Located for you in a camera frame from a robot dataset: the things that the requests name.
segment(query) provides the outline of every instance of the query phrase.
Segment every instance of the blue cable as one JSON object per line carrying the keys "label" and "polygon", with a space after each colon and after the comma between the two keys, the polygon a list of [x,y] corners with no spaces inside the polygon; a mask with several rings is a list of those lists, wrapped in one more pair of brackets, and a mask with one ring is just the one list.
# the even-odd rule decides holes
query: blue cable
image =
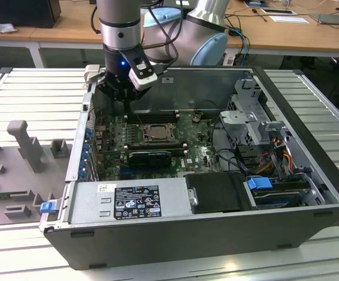
{"label": "blue cable", "polygon": [[235,32],[235,33],[237,33],[240,37],[241,37],[241,39],[244,41],[244,46],[245,46],[245,53],[244,53],[244,57],[243,57],[243,59],[242,59],[242,62],[241,62],[241,66],[243,66],[244,65],[244,62],[245,62],[245,60],[246,60],[246,58],[247,58],[247,52],[248,52],[248,42],[247,42],[247,40],[246,40],[246,37],[240,32],[240,31],[238,31],[238,30],[236,30],[236,29],[234,29],[234,28],[229,28],[231,31],[233,31],[233,32]]}

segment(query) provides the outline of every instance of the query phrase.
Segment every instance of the black plastic cover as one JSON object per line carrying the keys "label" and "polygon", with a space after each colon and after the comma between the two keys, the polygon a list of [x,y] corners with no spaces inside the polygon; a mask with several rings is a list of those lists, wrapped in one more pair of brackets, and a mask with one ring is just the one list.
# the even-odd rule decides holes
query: black plastic cover
{"label": "black plastic cover", "polygon": [[195,189],[195,214],[251,210],[241,173],[204,173],[185,176],[188,189]]}

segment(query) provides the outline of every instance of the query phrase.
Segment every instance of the blue drive latch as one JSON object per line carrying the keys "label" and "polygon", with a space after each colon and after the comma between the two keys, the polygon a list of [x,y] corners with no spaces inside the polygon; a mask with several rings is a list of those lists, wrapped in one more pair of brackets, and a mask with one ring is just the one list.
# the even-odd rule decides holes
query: blue drive latch
{"label": "blue drive latch", "polygon": [[272,183],[267,177],[252,177],[247,181],[250,190],[253,189],[272,189]]}

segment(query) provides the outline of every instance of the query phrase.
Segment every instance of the computer case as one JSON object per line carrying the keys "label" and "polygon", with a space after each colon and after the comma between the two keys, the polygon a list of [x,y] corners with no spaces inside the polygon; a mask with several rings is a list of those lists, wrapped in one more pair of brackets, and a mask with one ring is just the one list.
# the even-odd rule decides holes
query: computer case
{"label": "computer case", "polygon": [[59,0],[0,0],[0,23],[52,28],[60,14]]}

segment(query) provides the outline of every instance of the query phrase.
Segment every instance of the sticker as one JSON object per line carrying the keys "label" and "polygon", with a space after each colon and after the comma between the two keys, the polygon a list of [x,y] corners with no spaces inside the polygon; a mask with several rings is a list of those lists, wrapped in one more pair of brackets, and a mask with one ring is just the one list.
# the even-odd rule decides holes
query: sticker
{"label": "sticker", "polygon": [[110,186],[113,186],[116,220],[162,216],[159,186],[115,187],[116,184],[100,184],[100,186],[109,186],[102,188],[108,191],[112,188]]}
{"label": "sticker", "polygon": [[[179,0],[176,0],[176,4],[177,5],[181,5],[181,1],[179,1]],[[182,1],[182,5],[183,6],[190,6],[190,3],[189,3],[189,1]]]}
{"label": "sticker", "polygon": [[98,192],[113,192],[115,191],[116,184],[98,184]]}
{"label": "sticker", "polygon": [[162,83],[163,84],[173,84],[173,77],[164,77],[162,78]]}

